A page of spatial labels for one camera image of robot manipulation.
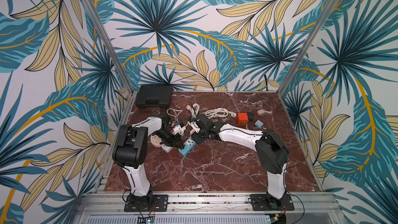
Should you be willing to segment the teal power strip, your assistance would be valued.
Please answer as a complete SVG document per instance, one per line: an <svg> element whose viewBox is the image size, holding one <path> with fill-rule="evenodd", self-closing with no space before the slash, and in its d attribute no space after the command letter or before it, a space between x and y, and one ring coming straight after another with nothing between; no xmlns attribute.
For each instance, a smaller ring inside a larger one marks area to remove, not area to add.
<svg viewBox="0 0 398 224"><path fill-rule="evenodd" d="M183 155L185 157L194 148L195 145L196 145L196 142L192 138L188 138L184 142L183 149L178 149L178 151L181 155Z"/></svg>

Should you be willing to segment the red plug adapter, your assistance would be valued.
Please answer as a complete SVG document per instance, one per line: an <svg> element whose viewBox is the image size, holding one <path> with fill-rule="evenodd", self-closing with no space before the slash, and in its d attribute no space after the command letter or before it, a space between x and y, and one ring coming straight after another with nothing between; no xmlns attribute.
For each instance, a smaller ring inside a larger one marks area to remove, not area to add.
<svg viewBox="0 0 398 224"><path fill-rule="evenodd" d="M247 125L249 122L248 114L247 113L238 113L237 114L237 124L240 126Z"/></svg>

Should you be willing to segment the blue plug adapter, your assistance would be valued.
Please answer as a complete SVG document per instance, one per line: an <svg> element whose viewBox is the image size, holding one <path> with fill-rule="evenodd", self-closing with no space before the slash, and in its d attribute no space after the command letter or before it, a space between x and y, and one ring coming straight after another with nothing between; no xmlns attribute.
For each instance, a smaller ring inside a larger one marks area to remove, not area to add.
<svg viewBox="0 0 398 224"><path fill-rule="evenodd" d="M257 120L257 121L255 122L255 126L256 126L257 128L259 128L259 129L261 129L261 128L264 127L264 123L263 123L261 120Z"/></svg>

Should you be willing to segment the pink plug adapter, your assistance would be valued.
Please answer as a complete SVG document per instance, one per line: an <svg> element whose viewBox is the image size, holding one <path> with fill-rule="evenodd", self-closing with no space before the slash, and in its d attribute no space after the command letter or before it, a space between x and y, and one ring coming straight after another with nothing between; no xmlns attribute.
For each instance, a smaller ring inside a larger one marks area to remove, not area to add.
<svg viewBox="0 0 398 224"><path fill-rule="evenodd" d="M265 110L258 110L257 111L257 115L259 117L264 117L267 114L267 112Z"/></svg>

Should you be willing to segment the white power strip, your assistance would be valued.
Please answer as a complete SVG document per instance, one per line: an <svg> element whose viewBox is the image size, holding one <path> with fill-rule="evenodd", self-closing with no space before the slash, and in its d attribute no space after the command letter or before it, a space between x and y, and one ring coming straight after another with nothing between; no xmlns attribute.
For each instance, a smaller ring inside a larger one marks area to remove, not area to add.
<svg viewBox="0 0 398 224"><path fill-rule="evenodd" d="M173 147L167 146L165 144L163 144L161 147L166 153L169 153L173 149Z"/></svg>

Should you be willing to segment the round pink power socket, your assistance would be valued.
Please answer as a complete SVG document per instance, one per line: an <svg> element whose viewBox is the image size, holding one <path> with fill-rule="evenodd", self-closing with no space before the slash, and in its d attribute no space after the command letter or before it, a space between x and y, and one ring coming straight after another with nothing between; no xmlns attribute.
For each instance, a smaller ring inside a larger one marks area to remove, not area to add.
<svg viewBox="0 0 398 224"><path fill-rule="evenodd" d="M156 148L162 147L162 139L160 137L158 137L157 135L152 135L150 137L150 143Z"/></svg>

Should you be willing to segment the black plug adapter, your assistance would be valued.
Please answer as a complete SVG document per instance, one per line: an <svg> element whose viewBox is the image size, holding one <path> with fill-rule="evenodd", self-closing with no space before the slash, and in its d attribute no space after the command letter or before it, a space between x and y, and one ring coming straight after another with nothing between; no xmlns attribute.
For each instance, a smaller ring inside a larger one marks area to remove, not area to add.
<svg viewBox="0 0 398 224"><path fill-rule="evenodd" d="M255 115L253 113L247 113L247 116L249 121L254 121Z"/></svg>

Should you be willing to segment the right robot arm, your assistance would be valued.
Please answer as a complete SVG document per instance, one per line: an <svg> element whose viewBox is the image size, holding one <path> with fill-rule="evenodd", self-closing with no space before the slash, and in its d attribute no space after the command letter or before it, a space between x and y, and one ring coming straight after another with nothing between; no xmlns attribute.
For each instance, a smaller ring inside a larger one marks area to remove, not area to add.
<svg viewBox="0 0 398 224"><path fill-rule="evenodd" d="M206 115L190 117L194 130L191 138L202 144L218 140L245 146L257 152L261 166L267 171L267 192L251 194L249 203L254 211L292 211L294 205L286 190L286 170L289 150L274 130L253 131L224 122L213 122Z"/></svg>

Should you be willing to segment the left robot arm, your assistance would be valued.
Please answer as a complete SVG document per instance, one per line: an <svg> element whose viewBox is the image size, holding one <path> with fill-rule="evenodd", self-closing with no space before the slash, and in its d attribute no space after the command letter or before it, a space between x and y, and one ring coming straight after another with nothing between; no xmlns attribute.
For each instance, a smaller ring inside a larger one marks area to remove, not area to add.
<svg viewBox="0 0 398 224"><path fill-rule="evenodd" d="M181 137L186 130L184 124L178 124L168 130L170 118L151 116L133 124L121 125L116 138L112 158L123 169L130 184L130 193L125 199L126 212L151 211L160 200L166 201L166 195L154 196L147 179L144 162L148 151L148 138L155 134L161 139L161 145L170 148L184 148Z"/></svg>

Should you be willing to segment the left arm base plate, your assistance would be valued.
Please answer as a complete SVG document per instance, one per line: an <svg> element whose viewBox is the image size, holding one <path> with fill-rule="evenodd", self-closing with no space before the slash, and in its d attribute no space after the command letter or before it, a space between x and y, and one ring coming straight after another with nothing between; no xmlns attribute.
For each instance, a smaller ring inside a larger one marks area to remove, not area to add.
<svg viewBox="0 0 398 224"><path fill-rule="evenodd" d="M166 212L168 206L169 196L168 195L151 195L137 197L129 195L127 197L124 212Z"/></svg>

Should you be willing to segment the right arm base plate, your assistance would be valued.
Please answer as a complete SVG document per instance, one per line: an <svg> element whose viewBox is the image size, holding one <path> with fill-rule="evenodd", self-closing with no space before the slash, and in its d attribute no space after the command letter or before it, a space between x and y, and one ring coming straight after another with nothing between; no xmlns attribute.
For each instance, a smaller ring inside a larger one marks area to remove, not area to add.
<svg viewBox="0 0 398 224"><path fill-rule="evenodd" d="M284 194L281 199L276 199L269 194L251 194L248 202L253 211L293 211L294 204L289 194Z"/></svg>

